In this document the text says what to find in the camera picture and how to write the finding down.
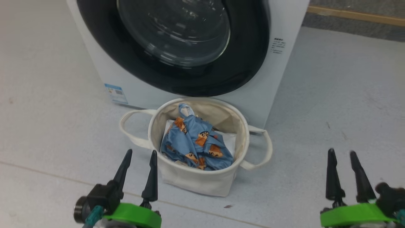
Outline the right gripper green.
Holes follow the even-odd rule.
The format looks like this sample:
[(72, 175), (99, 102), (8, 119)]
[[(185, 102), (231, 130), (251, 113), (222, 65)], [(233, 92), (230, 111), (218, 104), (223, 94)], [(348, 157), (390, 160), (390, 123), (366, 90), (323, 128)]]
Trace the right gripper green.
[[(360, 163), (355, 151), (350, 151), (351, 167), (356, 179), (356, 201), (362, 204), (341, 206), (320, 213), (321, 227), (352, 226), (366, 223), (398, 222), (393, 216), (386, 216), (376, 204), (376, 195), (370, 181)], [(327, 174), (326, 174), (326, 199), (331, 201), (343, 201), (345, 192), (340, 186), (337, 172), (337, 159), (333, 148), (328, 150)]]

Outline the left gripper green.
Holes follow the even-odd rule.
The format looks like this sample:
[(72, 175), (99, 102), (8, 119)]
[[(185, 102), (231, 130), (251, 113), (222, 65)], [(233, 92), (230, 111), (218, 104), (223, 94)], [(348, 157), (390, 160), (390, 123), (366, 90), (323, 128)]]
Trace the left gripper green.
[[(123, 192), (123, 185), (127, 170), (130, 167), (132, 155), (133, 150), (129, 149), (114, 176), (113, 180), (119, 192)], [(151, 203), (158, 200), (158, 156), (156, 150), (152, 151), (149, 166), (148, 180), (141, 195), (143, 203)], [(120, 203), (111, 215), (103, 215), (103, 219), (108, 222), (121, 222), (124, 225), (131, 225), (137, 228), (160, 228), (162, 223), (162, 218), (156, 211), (131, 203)]]

